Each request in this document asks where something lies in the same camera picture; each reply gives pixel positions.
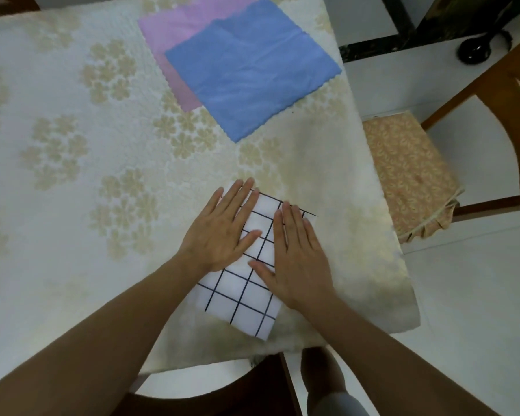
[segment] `forearm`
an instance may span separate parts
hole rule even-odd
[[[105,304],[0,381],[0,414],[110,414],[201,271],[176,256]]]
[[[334,294],[303,313],[354,372],[381,416],[496,415]]]

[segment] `gray shorts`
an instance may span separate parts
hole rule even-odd
[[[326,395],[314,408],[312,416],[369,416],[367,411],[348,393]]]

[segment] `blue cloth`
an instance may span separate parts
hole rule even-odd
[[[258,0],[166,52],[234,142],[341,72],[270,0]]]

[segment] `table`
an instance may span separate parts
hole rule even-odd
[[[345,73],[234,144],[204,107],[179,109],[137,26],[189,1],[0,18],[0,377],[170,258],[214,189],[250,175],[319,216],[351,306],[387,332],[419,324]],[[342,66],[323,0],[274,1]],[[264,342],[183,302],[141,372],[322,342],[287,308]]]

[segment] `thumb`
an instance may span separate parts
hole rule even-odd
[[[273,288],[276,286],[276,275],[272,273],[264,263],[256,261],[255,259],[251,259],[248,262],[248,265],[251,266],[252,270],[254,270],[256,274],[264,281],[268,289],[270,289],[272,293],[275,293]]]

